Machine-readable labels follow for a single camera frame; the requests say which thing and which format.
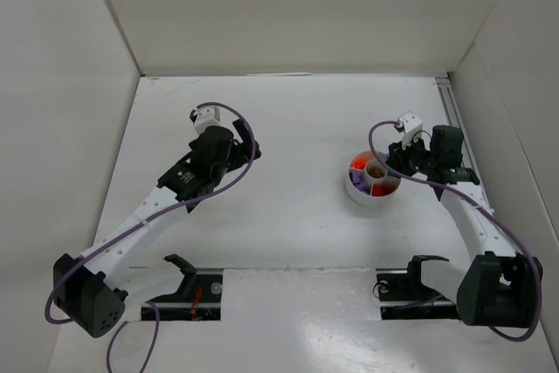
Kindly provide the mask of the brown lego brick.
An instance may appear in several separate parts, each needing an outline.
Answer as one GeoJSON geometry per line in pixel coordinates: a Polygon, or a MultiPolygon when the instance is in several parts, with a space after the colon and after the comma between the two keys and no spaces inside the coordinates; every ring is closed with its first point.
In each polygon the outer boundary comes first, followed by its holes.
{"type": "Polygon", "coordinates": [[[387,175],[387,171],[382,165],[378,164],[378,161],[369,162],[366,166],[365,171],[368,176],[374,179],[382,179],[387,175]]]}

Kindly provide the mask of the red sloped lego piece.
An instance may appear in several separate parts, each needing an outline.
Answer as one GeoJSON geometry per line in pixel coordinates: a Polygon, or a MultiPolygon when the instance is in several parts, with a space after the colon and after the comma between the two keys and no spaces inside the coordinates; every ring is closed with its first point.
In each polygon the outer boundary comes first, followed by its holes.
{"type": "Polygon", "coordinates": [[[387,197],[394,192],[395,188],[390,185],[374,184],[371,190],[373,197],[387,197]]]}

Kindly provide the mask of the white divided round container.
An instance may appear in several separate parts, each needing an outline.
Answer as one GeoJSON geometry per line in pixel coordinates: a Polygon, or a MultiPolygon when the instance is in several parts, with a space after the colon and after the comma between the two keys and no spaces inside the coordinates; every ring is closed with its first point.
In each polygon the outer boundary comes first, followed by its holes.
{"type": "Polygon", "coordinates": [[[385,154],[376,158],[370,151],[357,153],[349,161],[343,176],[347,211],[359,218],[374,218],[390,205],[401,180],[384,166],[385,154]]]}

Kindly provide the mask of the orange round lego piece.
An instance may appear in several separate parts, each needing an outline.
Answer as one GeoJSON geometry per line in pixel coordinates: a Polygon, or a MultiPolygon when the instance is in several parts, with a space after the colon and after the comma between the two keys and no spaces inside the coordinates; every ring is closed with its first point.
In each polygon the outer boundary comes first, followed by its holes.
{"type": "Polygon", "coordinates": [[[352,170],[364,171],[367,167],[369,161],[375,160],[374,155],[371,151],[364,151],[358,155],[356,155],[349,165],[349,168],[352,170]]]}

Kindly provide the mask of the purple lego block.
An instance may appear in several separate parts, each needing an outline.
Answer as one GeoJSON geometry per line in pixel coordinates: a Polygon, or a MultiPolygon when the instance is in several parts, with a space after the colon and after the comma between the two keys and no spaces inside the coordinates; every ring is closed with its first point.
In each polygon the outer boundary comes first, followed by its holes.
{"type": "Polygon", "coordinates": [[[349,172],[349,180],[353,187],[356,190],[359,190],[361,193],[369,195],[370,194],[370,187],[367,185],[366,181],[363,179],[361,171],[350,171],[349,172]]]}

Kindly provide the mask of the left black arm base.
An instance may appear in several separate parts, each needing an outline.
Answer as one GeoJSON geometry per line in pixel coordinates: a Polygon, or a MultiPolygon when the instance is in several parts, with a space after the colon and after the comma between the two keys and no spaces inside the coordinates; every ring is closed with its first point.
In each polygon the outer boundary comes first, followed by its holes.
{"type": "Polygon", "coordinates": [[[171,254],[164,260],[176,266],[182,282],[172,294],[151,299],[161,321],[220,321],[224,270],[195,268],[182,257],[171,254]]]}

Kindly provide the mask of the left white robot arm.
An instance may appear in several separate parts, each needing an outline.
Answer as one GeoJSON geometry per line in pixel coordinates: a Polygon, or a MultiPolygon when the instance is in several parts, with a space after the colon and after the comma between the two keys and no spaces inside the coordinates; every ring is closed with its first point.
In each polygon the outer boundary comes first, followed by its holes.
{"type": "Polygon", "coordinates": [[[128,275],[136,258],[201,202],[225,192],[224,176],[246,174],[261,152],[249,123],[231,128],[209,125],[189,144],[190,151],[168,169],[134,213],[113,233],[78,257],[67,253],[53,265],[48,306],[56,306],[92,338],[107,334],[134,305],[180,290],[196,269],[183,258],[164,258],[156,275],[128,275]]]}

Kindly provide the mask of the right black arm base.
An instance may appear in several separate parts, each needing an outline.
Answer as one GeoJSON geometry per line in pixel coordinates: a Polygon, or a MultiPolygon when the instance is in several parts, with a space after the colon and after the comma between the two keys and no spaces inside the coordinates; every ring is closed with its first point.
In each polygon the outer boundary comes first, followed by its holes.
{"type": "Polygon", "coordinates": [[[455,304],[421,281],[422,264],[449,259],[415,255],[405,268],[377,268],[372,293],[381,303],[383,321],[458,320],[455,304]]]}

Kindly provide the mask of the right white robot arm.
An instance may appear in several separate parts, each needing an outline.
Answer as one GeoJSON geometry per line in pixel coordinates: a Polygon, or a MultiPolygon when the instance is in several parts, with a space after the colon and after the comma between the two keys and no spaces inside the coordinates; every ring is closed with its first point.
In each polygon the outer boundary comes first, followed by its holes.
{"type": "Polygon", "coordinates": [[[425,175],[437,200],[451,215],[471,260],[461,269],[442,256],[416,255],[407,266],[406,298],[416,300],[429,291],[453,302],[468,326],[523,328],[528,339],[542,309],[539,260],[493,216],[475,171],[463,166],[461,129],[437,125],[431,140],[422,139],[423,125],[404,115],[392,122],[403,138],[392,143],[382,166],[389,175],[414,181],[425,175]]]}

